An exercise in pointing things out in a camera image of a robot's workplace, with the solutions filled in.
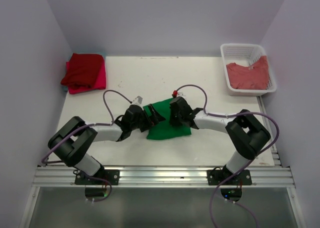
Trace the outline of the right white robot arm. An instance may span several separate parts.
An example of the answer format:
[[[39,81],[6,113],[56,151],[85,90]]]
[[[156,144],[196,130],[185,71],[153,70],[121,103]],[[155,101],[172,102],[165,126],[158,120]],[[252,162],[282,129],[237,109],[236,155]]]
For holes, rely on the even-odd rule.
[[[239,169],[254,160],[271,139],[267,129],[246,109],[237,113],[234,119],[223,115],[212,116],[203,108],[192,109],[181,96],[173,98],[169,102],[169,108],[169,123],[173,127],[185,126],[228,134],[235,152],[222,169],[214,169],[210,174],[219,182],[224,180],[227,184],[235,184],[241,178]]]

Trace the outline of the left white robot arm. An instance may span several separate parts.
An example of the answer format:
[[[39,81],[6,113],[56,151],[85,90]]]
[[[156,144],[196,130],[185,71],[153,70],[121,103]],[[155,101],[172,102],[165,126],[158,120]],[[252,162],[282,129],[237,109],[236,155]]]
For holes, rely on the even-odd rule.
[[[49,140],[48,148],[67,167],[80,170],[92,184],[99,184],[104,178],[104,168],[88,154],[88,149],[94,142],[122,142],[130,137],[132,131],[145,132],[166,120],[153,105],[149,104],[147,109],[149,111],[131,104],[123,115],[110,124],[87,124],[74,116]]]

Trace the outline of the green t shirt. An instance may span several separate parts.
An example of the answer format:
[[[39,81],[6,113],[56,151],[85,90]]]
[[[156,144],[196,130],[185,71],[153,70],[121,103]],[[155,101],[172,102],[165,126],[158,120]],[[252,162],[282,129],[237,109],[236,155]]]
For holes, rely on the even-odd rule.
[[[152,103],[153,108],[165,118],[165,121],[161,121],[159,124],[153,126],[146,136],[147,140],[163,141],[178,137],[190,136],[192,134],[191,129],[187,126],[172,126],[170,125],[170,101],[172,98],[165,99]]]

